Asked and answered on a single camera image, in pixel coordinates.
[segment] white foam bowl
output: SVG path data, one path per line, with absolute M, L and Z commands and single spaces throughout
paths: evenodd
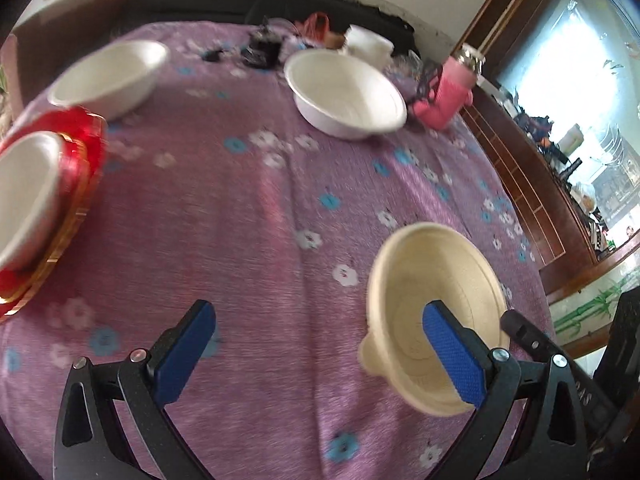
M 359 140 L 394 132 L 406 121 L 398 89 L 355 57 L 304 50 L 287 60 L 284 73 L 302 116 L 327 135 Z
M 0 269 L 26 267 L 55 227 L 62 149 L 59 135 L 35 132 L 0 155 Z
M 153 91 L 169 49 L 157 41 L 113 43 L 69 67 L 49 89 L 49 102 L 81 105 L 108 121 L 136 108 Z

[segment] paper bowl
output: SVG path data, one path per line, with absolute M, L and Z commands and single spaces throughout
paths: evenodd
M 374 261 L 367 289 L 369 331 L 358 360 L 417 410 L 457 415 L 473 406 L 460 399 L 422 330 L 422 311 L 433 300 L 442 300 L 490 349 L 509 348 L 500 330 L 506 304 L 487 260 L 456 231 L 418 223 L 389 237 Z
M 304 50 L 284 68 L 300 114 L 332 137 L 361 140 L 388 134 L 406 121 L 398 89 L 378 70 L 331 50 Z
M 157 41 L 121 41 L 88 55 L 53 83 L 53 105 L 81 105 L 114 120 L 136 108 L 153 91 L 169 49 Z
M 63 139 L 35 132 L 0 155 L 0 269 L 26 267 L 42 250 L 60 212 Z

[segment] table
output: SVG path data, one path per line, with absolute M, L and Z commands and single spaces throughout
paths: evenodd
M 460 117 L 443 132 L 410 123 L 364 142 L 327 137 L 299 115 L 281 72 L 200 60 L 247 31 L 158 23 L 124 37 L 162 41 L 171 61 L 150 99 L 110 124 L 86 221 L 0 326 L 0 415 L 44 478 L 73 356 L 110 362 L 148 347 L 197 298 L 216 307 L 218 330 L 167 411 L 213 476 L 424 478 L 468 415 L 420 414 L 356 360 L 369 268 L 403 224 L 468 237 L 510 308 L 551 330 L 529 241 Z M 20 122 L 47 106 L 41 95 Z

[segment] white cup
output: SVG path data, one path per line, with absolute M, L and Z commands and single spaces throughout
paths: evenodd
M 377 70 L 389 64 L 394 44 L 387 38 L 357 25 L 351 25 L 344 38 L 344 51 L 350 56 L 369 63 Z

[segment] metal screw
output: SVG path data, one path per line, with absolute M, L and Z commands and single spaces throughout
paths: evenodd
M 79 370 L 80 368 L 84 368 L 85 364 L 86 364 L 86 357 L 81 357 L 74 363 L 74 368 L 76 370 Z
M 491 355 L 494 356 L 496 361 L 500 361 L 501 363 L 509 360 L 509 352 L 507 352 L 504 348 L 496 348 Z
M 129 355 L 129 359 L 131 359 L 132 363 L 139 363 L 140 361 L 144 361 L 146 359 L 146 350 L 142 348 L 134 350 Z
M 566 366 L 566 359 L 564 358 L 563 355 L 560 355 L 560 354 L 554 355 L 553 361 L 558 368 L 564 368 Z

